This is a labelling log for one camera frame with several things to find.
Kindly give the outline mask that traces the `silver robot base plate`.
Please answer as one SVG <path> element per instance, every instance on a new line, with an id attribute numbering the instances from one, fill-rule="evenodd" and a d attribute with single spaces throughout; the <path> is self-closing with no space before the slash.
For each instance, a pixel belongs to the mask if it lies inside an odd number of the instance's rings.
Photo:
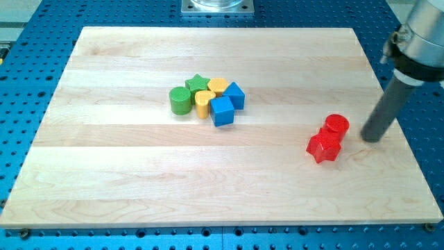
<path id="1" fill-rule="evenodd" d="M 182 0 L 181 13 L 184 15 L 227 15 L 255 12 L 253 0 Z"/>

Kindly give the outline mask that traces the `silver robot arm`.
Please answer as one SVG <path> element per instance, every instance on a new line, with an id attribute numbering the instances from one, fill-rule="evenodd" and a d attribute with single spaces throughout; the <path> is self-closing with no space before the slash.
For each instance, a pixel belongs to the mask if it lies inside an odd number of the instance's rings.
<path id="1" fill-rule="evenodd" d="M 384 44 L 380 62 L 389 58 L 394 77 L 407 85 L 443 80 L 443 0 L 417 0 Z"/>

